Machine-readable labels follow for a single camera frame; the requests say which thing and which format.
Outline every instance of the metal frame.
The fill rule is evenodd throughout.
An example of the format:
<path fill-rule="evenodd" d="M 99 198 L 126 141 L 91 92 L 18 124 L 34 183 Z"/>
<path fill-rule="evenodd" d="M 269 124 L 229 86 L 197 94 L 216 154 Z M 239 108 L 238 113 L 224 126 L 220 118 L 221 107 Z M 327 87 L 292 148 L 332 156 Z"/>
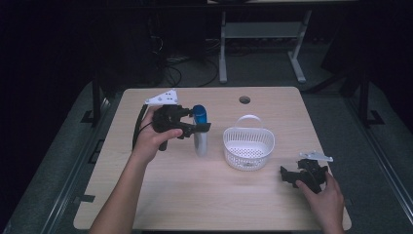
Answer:
<path fill-rule="evenodd" d="M 301 22 L 227 22 L 226 13 L 222 12 L 219 82 L 228 82 L 225 60 L 226 38 L 297 38 L 297 44 L 292 51 L 288 52 L 288 58 L 298 82 L 305 83 L 307 80 L 298 62 L 298 54 L 303 44 L 311 13 L 312 11 L 308 10 Z"/>
<path fill-rule="evenodd" d="M 389 156 L 380 146 L 380 143 L 378 142 L 374 134 L 370 131 L 370 128 L 366 127 L 366 120 L 360 119 L 359 108 L 357 108 L 357 104 L 350 99 L 347 99 L 347 105 L 349 106 L 349 109 L 352 110 L 351 112 L 354 115 L 355 119 L 358 120 L 357 124 L 361 129 L 361 132 L 366 137 L 372 150 L 374 151 L 379 167 L 382 170 L 387 182 L 389 183 L 390 188 L 392 189 L 395 197 L 403 208 L 410 223 L 413 224 L 413 198 L 410 196 L 403 182 L 395 172 L 394 167 L 389 161 Z"/>
<path fill-rule="evenodd" d="M 94 117 L 90 122 L 93 126 L 90 128 L 89 132 L 91 137 L 87 142 L 85 142 L 80 154 L 77 156 L 76 161 L 73 164 L 70 174 L 68 175 L 61 191 L 57 195 L 48 219 L 40 232 L 42 234 L 56 232 L 57 225 L 69 203 L 70 196 L 75 189 L 79 173 L 81 172 L 83 165 L 89 162 L 91 152 L 95 151 L 95 146 L 100 141 L 99 137 L 102 133 L 104 133 L 104 131 L 107 131 L 102 127 L 102 125 L 104 120 L 107 118 L 106 113 L 111 104 L 107 98 L 104 98 L 102 102 L 97 102 L 97 98 L 100 99 L 99 92 L 96 93 L 98 89 L 99 86 L 97 84 L 97 80 L 95 80 L 95 83 L 93 84 Z"/>

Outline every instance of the black clamp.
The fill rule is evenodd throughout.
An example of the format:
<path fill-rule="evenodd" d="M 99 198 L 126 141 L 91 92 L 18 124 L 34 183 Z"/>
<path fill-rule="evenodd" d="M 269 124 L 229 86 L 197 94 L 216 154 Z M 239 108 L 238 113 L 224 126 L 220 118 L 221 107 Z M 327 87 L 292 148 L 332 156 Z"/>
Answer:
<path fill-rule="evenodd" d="M 184 139 L 185 137 L 190 137 L 191 134 L 194 134 L 194 133 L 206 133 L 209 131 L 210 123 L 196 124 L 196 125 L 183 123 L 180 120 L 182 117 L 185 117 L 185 116 L 192 117 L 193 110 L 189 108 L 183 108 L 182 105 L 165 104 L 154 112 L 154 115 L 152 117 L 152 128 L 157 133 L 163 133 L 171 129 L 181 129 L 182 135 L 178 137 L 180 139 Z M 143 118 L 143 114 L 139 114 L 138 120 L 136 121 L 135 131 L 133 134 L 133 143 L 132 143 L 133 147 L 136 143 L 137 136 L 139 135 L 138 128 L 140 126 L 142 118 Z M 167 149 L 167 145 L 168 145 L 167 141 L 163 142 L 160 145 L 159 150 L 165 151 Z"/>
<path fill-rule="evenodd" d="M 297 188 L 295 181 L 301 180 L 313 192 L 320 193 L 320 185 L 325 183 L 325 172 L 328 172 L 328 167 L 320 167 L 318 161 L 310 159 L 302 159 L 297 164 L 298 169 L 303 169 L 299 173 L 289 172 L 286 168 L 281 167 L 282 181 L 292 183 L 292 186 Z"/>

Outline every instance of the white mesh basket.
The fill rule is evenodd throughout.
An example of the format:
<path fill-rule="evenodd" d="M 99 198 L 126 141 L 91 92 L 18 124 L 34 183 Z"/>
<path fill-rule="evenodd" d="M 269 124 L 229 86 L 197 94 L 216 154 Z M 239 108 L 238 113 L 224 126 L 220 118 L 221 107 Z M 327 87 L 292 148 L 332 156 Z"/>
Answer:
<path fill-rule="evenodd" d="M 256 119 L 261 128 L 240 128 L 244 119 Z M 241 117 L 235 127 L 224 132 L 225 160 L 241 171 L 255 171 L 265 166 L 276 144 L 273 133 L 263 128 L 262 121 L 255 115 Z"/>

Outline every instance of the gray floor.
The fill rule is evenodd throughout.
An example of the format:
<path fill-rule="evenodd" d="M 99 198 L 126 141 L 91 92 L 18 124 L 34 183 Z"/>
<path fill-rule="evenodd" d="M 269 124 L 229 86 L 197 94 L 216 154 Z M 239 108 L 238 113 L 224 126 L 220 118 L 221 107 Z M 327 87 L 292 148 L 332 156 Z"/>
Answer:
<path fill-rule="evenodd" d="M 253 49 L 253 53 L 243 57 L 227 57 L 228 83 L 222 85 L 215 79 L 208 86 L 294 86 L 306 90 L 331 76 L 319 68 L 328 46 L 306 44 L 302 48 L 299 60 L 308 79 L 306 84 L 299 84 L 295 79 L 287 49 L 286 46 Z M 209 59 L 217 64 L 217 56 Z M 188 61 L 173 67 L 182 73 L 178 87 L 197 87 L 216 73 L 216 67 L 210 62 Z M 178 74 L 174 70 L 170 73 L 177 80 Z M 413 172 L 410 170 L 413 136 L 373 85 L 370 109 L 377 110 L 386 125 L 366 130 L 353 112 L 357 95 L 342 98 L 338 94 L 340 85 L 336 83 L 316 95 L 303 95 L 303 100 L 324 153 L 335 159 L 330 168 L 340 182 L 353 222 L 347 233 L 413 233 L 413 225 L 379 164 L 377 148 L 371 146 L 369 139 L 373 136 L 377 140 L 380 152 L 388 156 L 406 190 L 413 194 Z M 159 87 L 168 86 L 165 80 Z M 110 99 L 99 128 L 91 128 L 91 124 L 80 123 L 85 111 L 92 109 L 91 86 L 79 95 L 21 199 L 11 219 L 9 233 L 87 232 L 76 230 L 73 218 L 94 169 L 88 159 L 97 141 L 105 138 L 121 97 L 122 92 L 119 92 Z M 51 212 L 57 214 L 56 218 L 49 218 Z"/>

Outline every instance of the wrist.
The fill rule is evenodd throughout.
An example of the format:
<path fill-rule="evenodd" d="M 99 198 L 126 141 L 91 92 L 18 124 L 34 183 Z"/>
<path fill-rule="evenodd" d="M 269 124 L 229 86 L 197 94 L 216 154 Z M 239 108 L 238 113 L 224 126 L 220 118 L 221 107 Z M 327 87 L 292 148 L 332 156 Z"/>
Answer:
<path fill-rule="evenodd" d="M 327 224 L 322 228 L 323 234 L 344 234 L 342 224 Z"/>
<path fill-rule="evenodd" d="M 132 154 L 130 159 L 130 163 L 133 164 L 134 167 L 146 170 L 150 161 L 147 161 L 144 157 L 141 157 L 139 154 Z"/>

